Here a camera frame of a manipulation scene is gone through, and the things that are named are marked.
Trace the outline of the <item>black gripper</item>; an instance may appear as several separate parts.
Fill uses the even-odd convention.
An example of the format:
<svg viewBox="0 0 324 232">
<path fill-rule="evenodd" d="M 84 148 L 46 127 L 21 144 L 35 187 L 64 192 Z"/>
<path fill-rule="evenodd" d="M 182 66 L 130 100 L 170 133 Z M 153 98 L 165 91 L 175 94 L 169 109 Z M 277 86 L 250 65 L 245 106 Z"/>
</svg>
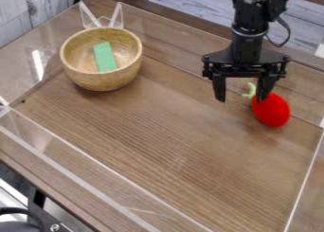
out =
<svg viewBox="0 0 324 232">
<path fill-rule="evenodd" d="M 257 101 L 262 102 L 273 89 L 276 81 L 287 76 L 291 57 L 264 48 L 257 61 L 236 62 L 232 49 L 226 47 L 221 51 L 205 54 L 201 60 L 202 77 L 209 80 L 213 79 L 216 99 L 220 102 L 225 102 L 225 78 L 258 78 L 256 95 Z"/>
</svg>

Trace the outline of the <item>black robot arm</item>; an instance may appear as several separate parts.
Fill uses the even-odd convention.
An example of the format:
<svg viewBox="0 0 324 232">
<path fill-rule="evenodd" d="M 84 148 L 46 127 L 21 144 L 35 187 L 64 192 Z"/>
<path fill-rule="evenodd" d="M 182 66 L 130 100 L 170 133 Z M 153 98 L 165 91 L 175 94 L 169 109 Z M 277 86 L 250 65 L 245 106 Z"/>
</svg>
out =
<svg viewBox="0 0 324 232">
<path fill-rule="evenodd" d="M 230 45 L 201 58 L 202 77 L 213 82 L 216 99 L 225 102 L 226 79 L 256 78 L 257 101 L 262 102 L 279 79 L 287 76 L 289 56 L 264 48 L 269 23 L 277 21 L 291 34 L 280 17 L 289 0 L 232 0 L 234 21 Z"/>
</svg>

